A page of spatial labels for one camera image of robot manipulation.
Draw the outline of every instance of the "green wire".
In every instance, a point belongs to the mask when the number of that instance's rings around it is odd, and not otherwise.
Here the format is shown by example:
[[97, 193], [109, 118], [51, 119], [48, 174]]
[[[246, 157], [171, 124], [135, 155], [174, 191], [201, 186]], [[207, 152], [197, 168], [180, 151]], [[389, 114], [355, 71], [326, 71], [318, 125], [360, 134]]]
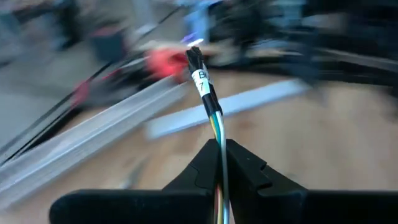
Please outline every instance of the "green wire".
[[213, 118], [214, 126], [216, 128], [216, 135], [217, 135], [218, 144], [221, 144], [220, 125], [218, 124], [217, 116], [214, 113], [213, 115], [211, 115], [211, 117]]

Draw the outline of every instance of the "yellow wire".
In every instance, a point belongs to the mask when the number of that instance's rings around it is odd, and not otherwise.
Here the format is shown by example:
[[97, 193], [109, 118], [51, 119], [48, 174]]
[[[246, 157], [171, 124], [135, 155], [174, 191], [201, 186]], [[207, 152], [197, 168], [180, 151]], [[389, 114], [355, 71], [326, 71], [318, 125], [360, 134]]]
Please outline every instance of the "yellow wire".
[[[211, 123], [211, 127], [213, 128], [216, 140], [218, 141], [217, 132], [216, 132], [216, 126], [215, 126], [214, 120], [213, 120], [212, 117], [209, 117], [209, 120], [210, 120], [210, 123]], [[223, 222], [223, 191], [222, 191], [222, 189], [221, 189], [219, 184], [217, 184], [216, 188], [217, 188], [217, 192], [218, 192], [218, 194], [217, 194], [218, 195], [217, 196], [217, 206], [218, 206], [218, 209], [217, 209], [217, 224], [222, 224], [222, 222]]]
[[218, 188], [217, 224], [222, 224], [222, 222], [223, 222], [223, 191], [219, 184], [217, 184], [217, 188]]
[[216, 126], [214, 124], [214, 120], [213, 120], [212, 117], [209, 117], [209, 120], [210, 120], [210, 123], [211, 123], [211, 127], [213, 128], [213, 131], [214, 131], [214, 136], [216, 137], [216, 140], [218, 141], [218, 139], [217, 139], [217, 131], [216, 131]]

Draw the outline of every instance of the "wooden floor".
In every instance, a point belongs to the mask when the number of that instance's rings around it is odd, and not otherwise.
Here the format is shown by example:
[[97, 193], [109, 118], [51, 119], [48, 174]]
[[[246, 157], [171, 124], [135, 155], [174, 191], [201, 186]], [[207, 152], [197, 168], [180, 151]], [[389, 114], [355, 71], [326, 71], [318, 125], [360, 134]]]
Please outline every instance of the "wooden floor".
[[[210, 72], [219, 98], [281, 80], [245, 73]], [[327, 104], [308, 95], [285, 99], [225, 119], [226, 135], [287, 177], [313, 189], [398, 189], [398, 124], [378, 87], [346, 83], [325, 86]], [[200, 103], [196, 90], [167, 114]], [[73, 126], [92, 116], [89, 111]], [[0, 223], [48, 223], [48, 209], [75, 189], [161, 189], [213, 137], [209, 124], [156, 141], [143, 128], [59, 178], [0, 216]]]

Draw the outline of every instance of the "floor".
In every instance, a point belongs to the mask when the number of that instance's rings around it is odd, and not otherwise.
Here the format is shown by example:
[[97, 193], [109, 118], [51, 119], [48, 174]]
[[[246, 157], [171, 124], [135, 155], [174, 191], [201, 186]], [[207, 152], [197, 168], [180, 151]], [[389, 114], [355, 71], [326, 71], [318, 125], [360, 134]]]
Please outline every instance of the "floor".
[[[111, 14], [126, 22], [129, 42], [137, 35], [134, 28], [140, 22], [134, 18], [131, 1], [118, 0], [106, 3]], [[155, 21], [161, 20], [175, 6], [156, 4]], [[182, 15], [178, 12], [170, 17], [139, 43], [151, 39], [178, 40], [182, 38]], [[90, 46], [82, 42], [64, 52], [42, 50], [40, 46], [28, 54], [0, 68], [0, 147], [29, 127], [36, 119], [67, 96], [73, 89], [95, 73], [104, 62], [95, 59]]]
[[[220, 98], [284, 79], [210, 72]], [[159, 116], [198, 105], [201, 99], [192, 83], [189, 88], [182, 101]], [[309, 189], [398, 189], [397, 125], [378, 87], [330, 82], [324, 90], [327, 104], [301, 95], [226, 117], [226, 136]], [[97, 112], [82, 113], [68, 127]], [[48, 223], [51, 204], [78, 189], [120, 189], [126, 182], [132, 189], [161, 189], [214, 136], [206, 123], [148, 141], [144, 128], [0, 213], [0, 223]]]

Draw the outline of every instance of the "metal rail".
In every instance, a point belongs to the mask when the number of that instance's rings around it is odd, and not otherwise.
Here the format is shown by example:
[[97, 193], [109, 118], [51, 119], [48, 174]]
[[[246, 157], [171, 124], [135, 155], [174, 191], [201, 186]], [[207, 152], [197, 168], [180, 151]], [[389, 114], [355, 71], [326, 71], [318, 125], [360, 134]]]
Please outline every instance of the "metal rail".
[[165, 78], [0, 167], [0, 210], [41, 189], [185, 94]]

